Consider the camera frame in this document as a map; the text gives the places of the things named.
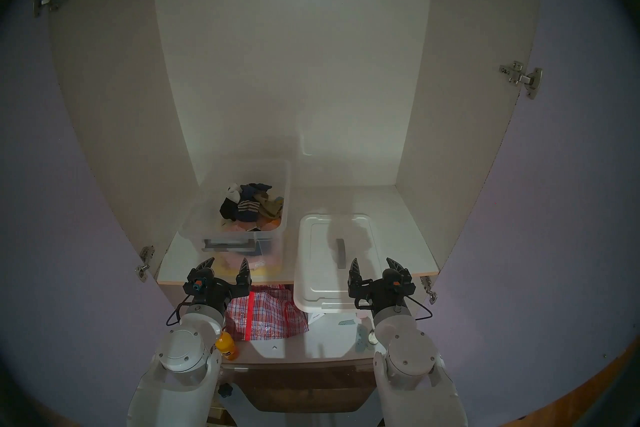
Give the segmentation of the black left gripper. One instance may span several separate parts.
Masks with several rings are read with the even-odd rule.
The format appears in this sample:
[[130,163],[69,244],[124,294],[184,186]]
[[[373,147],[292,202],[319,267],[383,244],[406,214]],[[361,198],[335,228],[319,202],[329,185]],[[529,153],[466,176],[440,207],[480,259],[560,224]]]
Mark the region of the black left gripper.
[[225,314],[231,300],[247,297],[251,290],[251,272],[246,258],[243,258],[235,284],[214,277],[213,263],[215,257],[208,258],[197,267],[196,276],[183,284],[186,295],[192,296],[191,305],[214,308]]

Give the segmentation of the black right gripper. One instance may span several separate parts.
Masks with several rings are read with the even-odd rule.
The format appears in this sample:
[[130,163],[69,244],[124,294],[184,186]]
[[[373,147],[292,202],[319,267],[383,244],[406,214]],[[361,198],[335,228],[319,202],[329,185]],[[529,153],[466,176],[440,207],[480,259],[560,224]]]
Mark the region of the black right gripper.
[[386,258],[389,272],[395,279],[362,280],[358,259],[351,262],[348,275],[348,295],[353,298],[354,305],[360,310],[370,310],[376,317],[384,310],[400,313],[406,307],[405,298],[415,293],[413,282],[403,283],[401,280],[412,280],[408,269],[397,261]]

